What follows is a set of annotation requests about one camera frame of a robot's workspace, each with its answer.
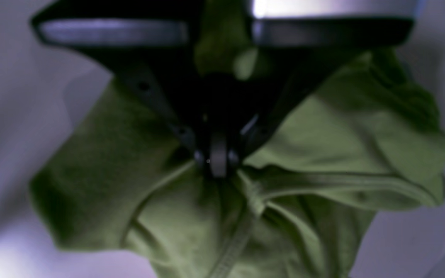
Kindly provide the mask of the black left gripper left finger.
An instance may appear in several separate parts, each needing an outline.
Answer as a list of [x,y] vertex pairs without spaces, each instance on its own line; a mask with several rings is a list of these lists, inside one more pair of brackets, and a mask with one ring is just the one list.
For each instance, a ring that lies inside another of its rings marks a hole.
[[214,84],[194,62],[203,9],[203,0],[56,0],[30,24],[42,43],[109,70],[209,170]]

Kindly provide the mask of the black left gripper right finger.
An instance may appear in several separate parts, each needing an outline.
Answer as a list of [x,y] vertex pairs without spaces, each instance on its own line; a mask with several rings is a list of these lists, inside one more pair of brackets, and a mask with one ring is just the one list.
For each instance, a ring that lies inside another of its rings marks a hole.
[[235,60],[235,92],[222,109],[223,168],[239,168],[342,66],[404,43],[414,23],[393,15],[251,20],[253,48]]

